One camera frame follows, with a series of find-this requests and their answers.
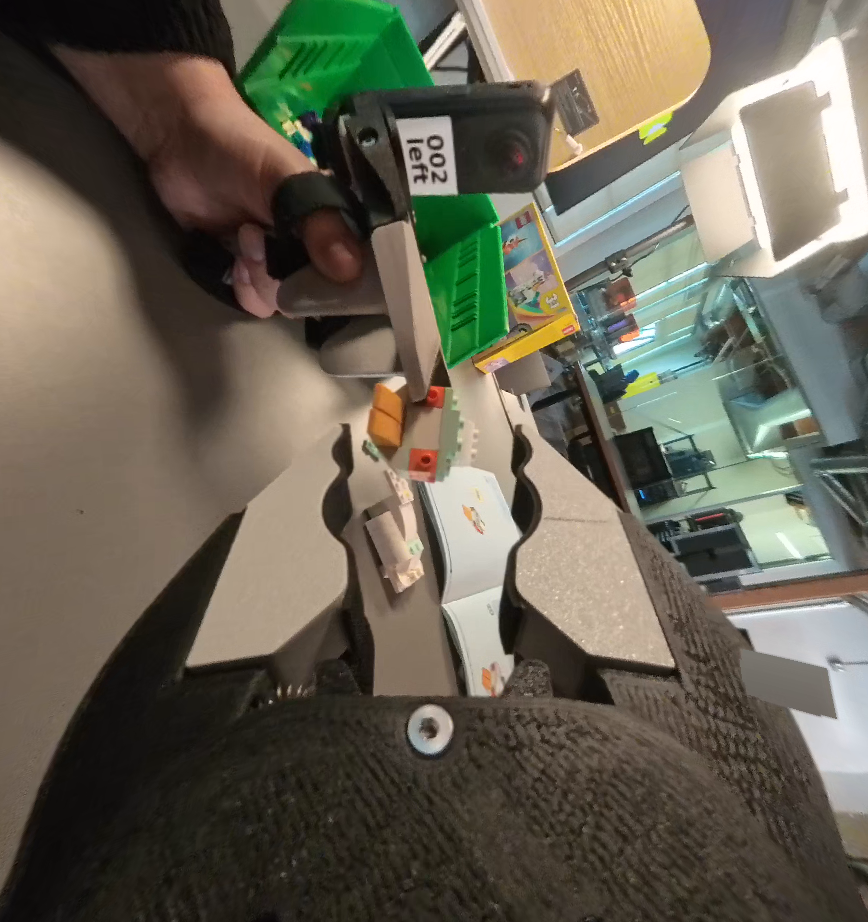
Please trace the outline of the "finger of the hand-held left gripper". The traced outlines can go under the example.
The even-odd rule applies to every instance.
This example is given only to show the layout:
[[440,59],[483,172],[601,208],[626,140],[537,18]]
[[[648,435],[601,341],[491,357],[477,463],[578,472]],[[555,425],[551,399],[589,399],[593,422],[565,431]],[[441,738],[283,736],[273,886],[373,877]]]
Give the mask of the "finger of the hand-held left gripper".
[[372,232],[371,246],[408,396],[428,398],[441,340],[413,226],[395,221]]

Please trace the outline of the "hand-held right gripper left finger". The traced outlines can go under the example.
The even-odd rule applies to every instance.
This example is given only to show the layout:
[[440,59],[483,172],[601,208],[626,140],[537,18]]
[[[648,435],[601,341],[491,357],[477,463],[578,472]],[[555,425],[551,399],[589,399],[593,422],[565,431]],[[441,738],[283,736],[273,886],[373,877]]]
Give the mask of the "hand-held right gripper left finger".
[[333,427],[245,508],[186,668],[263,667],[282,695],[304,695],[320,662],[344,656],[374,683],[374,639],[355,552],[350,427]]

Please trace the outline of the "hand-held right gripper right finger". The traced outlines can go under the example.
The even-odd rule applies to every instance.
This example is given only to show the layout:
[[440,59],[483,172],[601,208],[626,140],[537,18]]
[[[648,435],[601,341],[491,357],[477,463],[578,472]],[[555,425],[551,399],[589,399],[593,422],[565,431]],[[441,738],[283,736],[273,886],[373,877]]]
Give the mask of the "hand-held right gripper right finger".
[[516,426],[509,551],[500,607],[504,650],[554,669],[672,672],[676,663],[619,506],[532,424]]

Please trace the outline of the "green plastic bin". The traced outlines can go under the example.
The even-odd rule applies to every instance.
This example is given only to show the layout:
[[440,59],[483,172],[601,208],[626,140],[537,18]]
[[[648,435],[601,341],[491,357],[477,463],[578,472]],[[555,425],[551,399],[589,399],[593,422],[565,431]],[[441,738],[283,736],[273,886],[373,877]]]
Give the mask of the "green plastic bin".
[[[287,2],[236,79],[258,115],[310,158],[305,112],[323,114],[349,93],[434,84],[401,13],[371,1]],[[485,194],[414,197],[413,207],[451,368],[509,329],[498,215]]]

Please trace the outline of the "colourful lego brick model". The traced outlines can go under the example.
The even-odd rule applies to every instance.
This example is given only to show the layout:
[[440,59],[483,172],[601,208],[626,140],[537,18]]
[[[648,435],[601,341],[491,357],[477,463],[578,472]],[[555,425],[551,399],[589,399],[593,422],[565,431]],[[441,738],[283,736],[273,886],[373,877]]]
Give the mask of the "colourful lego brick model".
[[435,483],[448,478],[454,467],[472,465],[478,431],[451,386],[430,386],[427,400],[414,403],[406,386],[376,383],[365,439],[380,449],[381,462],[402,477]]

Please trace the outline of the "yellow lego box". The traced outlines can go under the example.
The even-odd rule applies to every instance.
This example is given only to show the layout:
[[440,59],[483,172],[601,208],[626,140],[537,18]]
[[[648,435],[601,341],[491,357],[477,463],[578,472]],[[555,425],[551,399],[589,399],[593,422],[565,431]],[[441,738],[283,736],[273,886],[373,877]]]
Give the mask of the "yellow lego box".
[[499,229],[509,331],[473,358],[474,367],[486,375],[527,359],[580,329],[538,206],[519,209]]

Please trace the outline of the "lego instruction booklet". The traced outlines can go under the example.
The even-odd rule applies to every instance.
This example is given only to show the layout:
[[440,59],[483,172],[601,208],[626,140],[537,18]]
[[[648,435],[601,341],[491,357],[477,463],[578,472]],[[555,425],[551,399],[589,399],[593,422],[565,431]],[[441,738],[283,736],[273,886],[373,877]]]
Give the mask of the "lego instruction booklet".
[[441,613],[461,689],[471,697],[499,697],[514,668],[500,638],[499,613],[520,530],[497,478],[484,469],[454,467],[419,491],[436,541]]

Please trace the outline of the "person's left hand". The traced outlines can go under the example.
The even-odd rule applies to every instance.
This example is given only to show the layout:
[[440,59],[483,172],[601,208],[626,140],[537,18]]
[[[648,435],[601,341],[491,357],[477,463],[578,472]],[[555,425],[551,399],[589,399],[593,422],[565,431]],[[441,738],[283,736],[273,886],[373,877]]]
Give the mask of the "person's left hand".
[[291,177],[316,172],[244,102],[217,60],[179,52],[94,52],[51,46],[128,141],[179,225],[233,253],[232,288],[258,318],[277,311],[266,230],[271,202]]

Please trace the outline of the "small black plate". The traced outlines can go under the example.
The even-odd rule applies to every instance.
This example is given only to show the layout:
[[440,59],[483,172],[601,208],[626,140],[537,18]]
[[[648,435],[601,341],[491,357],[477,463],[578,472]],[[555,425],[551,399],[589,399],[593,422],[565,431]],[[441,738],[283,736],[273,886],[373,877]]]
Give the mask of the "small black plate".
[[600,123],[598,109],[580,69],[559,77],[551,85],[556,114],[566,135],[578,137]]

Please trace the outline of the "wooden board with rounded corners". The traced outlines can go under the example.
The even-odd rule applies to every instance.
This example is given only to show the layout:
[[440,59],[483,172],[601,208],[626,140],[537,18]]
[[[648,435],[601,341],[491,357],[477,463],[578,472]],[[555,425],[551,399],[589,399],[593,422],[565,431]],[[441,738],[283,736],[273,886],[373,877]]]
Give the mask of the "wooden board with rounded corners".
[[611,146],[691,99],[709,70],[694,1],[485,1],[481,11],[509,78],[551,90],[578,68],[600,123],[566,135],[555,109],[554,173]]

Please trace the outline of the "black light stand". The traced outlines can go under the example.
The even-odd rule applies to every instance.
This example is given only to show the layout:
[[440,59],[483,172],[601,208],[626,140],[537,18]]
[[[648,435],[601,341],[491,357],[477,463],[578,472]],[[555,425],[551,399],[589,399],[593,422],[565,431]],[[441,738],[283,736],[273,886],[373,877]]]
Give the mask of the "black light stand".
[[578,272],[573,269],[563,268],[561,263],[559,263],[559,268],[563,270],[563,278],[566,282],[570,280],[574,282],[574,279],[591,280],[602,275],[631,276],[636,262],[652,254],[661,244],[669,241],[670,238],[693,229],[695,224],[694,216],[687,207],[662,229],[631,246],[613,251],[591,266],[583,267]]

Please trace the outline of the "white softbox light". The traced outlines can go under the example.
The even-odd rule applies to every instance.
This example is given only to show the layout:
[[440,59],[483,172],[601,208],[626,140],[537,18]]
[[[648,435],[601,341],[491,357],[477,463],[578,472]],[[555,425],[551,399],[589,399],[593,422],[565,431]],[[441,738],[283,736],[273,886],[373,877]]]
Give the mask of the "white softbox light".
[[704,259],[771,279],[868,234],[868,182],[844,42],[728,95],[679,150]]

